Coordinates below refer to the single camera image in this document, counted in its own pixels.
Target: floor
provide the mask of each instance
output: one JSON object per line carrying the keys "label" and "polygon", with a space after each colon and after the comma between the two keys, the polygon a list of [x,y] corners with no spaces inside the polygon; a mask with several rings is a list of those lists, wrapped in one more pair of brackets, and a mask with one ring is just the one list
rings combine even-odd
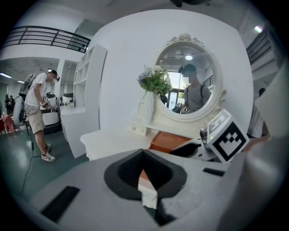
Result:
{"label": "floor", "polygon": [[[50,154],[56,157],[54,162],[43,161],[40,157],[33,158],[26,177],[21,197],[26,201],[43,186],[61,176],[74,166],[89,161],[82,155],[74,158],[62,131],[46,134],[47,144],[51,144]],[[40,151],[34,142],[34,156]],[[19,195],[23,180],[32,157],[31,139],[26,130],[0,135],[0,170],[8,189],[12,194]]]}

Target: white t-shirt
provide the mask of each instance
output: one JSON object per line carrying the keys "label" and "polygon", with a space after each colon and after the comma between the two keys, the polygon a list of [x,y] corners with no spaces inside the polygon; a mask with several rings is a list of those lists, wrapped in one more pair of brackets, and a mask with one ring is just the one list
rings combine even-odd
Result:
{"label": "white t-shirt", "polygon": [[41,97],[46,97],[46,80],[47,80],[47,75],[45,73],[41,73],[38,76],[36,76],[36,78],[33,80],[30,89],[27,93],[27,96],[25,98],[25,104],[26,105],[30,105],[30,106],[35,106],[35,107],[39,107],[40,104],[38,102],[38,100],[36,99],[35,93],[34,93],[34,88],[36,86],[37,83],[41,83],[40,86],[40,95]]}

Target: backpack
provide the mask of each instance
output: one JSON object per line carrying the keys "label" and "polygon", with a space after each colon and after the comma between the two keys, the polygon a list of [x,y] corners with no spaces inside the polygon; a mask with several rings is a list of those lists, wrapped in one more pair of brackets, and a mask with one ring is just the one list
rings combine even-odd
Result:
{"label": "backpack", "polygon": [[19,95],[25,100],[27,93],[32,85],[33,80],[36,78],[36,74],[30,74],[24,80],[24,83],[20,87]]}

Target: sneaker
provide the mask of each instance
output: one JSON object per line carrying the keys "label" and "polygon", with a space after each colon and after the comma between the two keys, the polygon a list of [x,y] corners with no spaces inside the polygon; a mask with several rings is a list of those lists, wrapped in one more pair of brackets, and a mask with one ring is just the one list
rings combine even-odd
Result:
{"label": "sneaker", "polygon": [[47,162],[53,162],[53,161],[55,161],[56,158],[47,152],[47,153],[45,153],[45,155],[41,154],[41,159],[44,161],[47,161]]}
{"label": "sneaker", "polygon": [[51,149],[51,145],[50,145],[50,144],[47,144],[47,147],[45,148],[45,151],[46,151],[46,152],[49,152],[50,149]]}

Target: white wall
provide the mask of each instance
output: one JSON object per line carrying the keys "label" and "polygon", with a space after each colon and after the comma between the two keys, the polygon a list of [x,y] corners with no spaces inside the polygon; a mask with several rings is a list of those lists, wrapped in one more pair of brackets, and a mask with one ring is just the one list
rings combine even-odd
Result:
{"label": "white wall", "polygon": [[18,95],[19,95],[19,90],[21,87],[22,83],[18,83],[16,81],[14,81],[13,83],[8,85],[8,95],[10,97],[10,95],[13,96],[13,98],[15,99]]}
{"label": "white wall", "polygon": [[8,46],[1,49],[0,52],[0,60],[20,57],[46,57],[78,62],[82,56],[83,53],[67,48],[32,44]]}
{"label": "white wall", "polygon": [[227,90],[224,107],[247,130],[253,100],[252,72],[237,30],[214,18],[182,10],[129,15],[104,26],[92,38],[90,47],[98,43],[108,50],[100,93],[101,129],[125,128],[144,95],[137,76],[144,65],[151,65],[166,41],[183,33],[197,37],[219,60]]}
{"label": "white wall", "polygon": [[42,26],[61,29],[74,33],[85,18],[77,10],[53,3],[35,3],[16,23],[20,26]]}
{"label": "white wall", "polygon": [[271,62],[252,72],[253,80],[256,81],[258,79],[262,79],[268,75],[277,74],[277,72],[278,72],[277,64],[275,60],[272,60]]}
{"label": "white wall", "polygon": [[50,93],[54,94],[55,83],[50,84]]}
{"label": "white wall", "polygon": [[66,93],[73,93],[73,84],[67,84]]}
{"label": "white wall", "polygon": [[65,83],[60,84],[60,93],[59,93],[59,97],[62,96],[64,94],[64,88],[65,88]]}

